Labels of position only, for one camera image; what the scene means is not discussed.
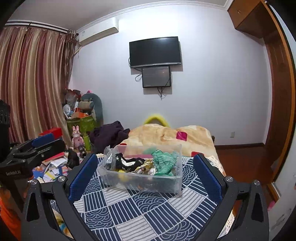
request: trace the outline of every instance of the dark purple blanket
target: dark purple blanket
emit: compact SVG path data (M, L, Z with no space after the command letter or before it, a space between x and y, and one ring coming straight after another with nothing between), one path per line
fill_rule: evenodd
M119 121L95 128L89 134L89 140L92 143L93 152L96 154L104 153L106 146L110 146L111 148L115 147L123 140L128 139L129 132L129 129L123 129Z

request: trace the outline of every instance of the small black monitor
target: small black monitor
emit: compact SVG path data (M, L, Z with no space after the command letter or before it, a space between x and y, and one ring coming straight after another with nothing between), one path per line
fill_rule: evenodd
M157 66L142 68L143 88L170 87L170 67Z
M131 68L181 64L178 37L144 39L130 42Z

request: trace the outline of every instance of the wooden floor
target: wooden floor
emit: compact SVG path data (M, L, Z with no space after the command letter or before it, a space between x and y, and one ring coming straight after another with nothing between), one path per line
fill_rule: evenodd
M272 170L267 164L264 147L251 147L239 149L217 149L219 160L227 176L232 176L236 181L251 183L260 181L267 205L272 197L266 189Z

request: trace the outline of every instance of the beige blanket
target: beige blanket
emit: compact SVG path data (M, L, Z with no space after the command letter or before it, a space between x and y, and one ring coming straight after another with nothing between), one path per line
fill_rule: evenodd
M178 131L187 133L187 140L176 139ZM201 152L212 161L222 174L224 169L219 162L210 132L201 126L184 126L177 129L160 126L158 124L146 124L133 129L128 139L122 143L133 146L142 145L182 145L182 155L191 156L192 151Z

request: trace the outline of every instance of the curtain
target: curtain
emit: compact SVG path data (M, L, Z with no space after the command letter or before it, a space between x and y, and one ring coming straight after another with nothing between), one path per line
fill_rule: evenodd
M67 34L34 27L3 28L0 98L11 107L11 142L22 143L60 127L65 143L71 145L62 109L62 90L67 88L72 70L68 66L73 59L69 48L74 42L66 43L69 38Z

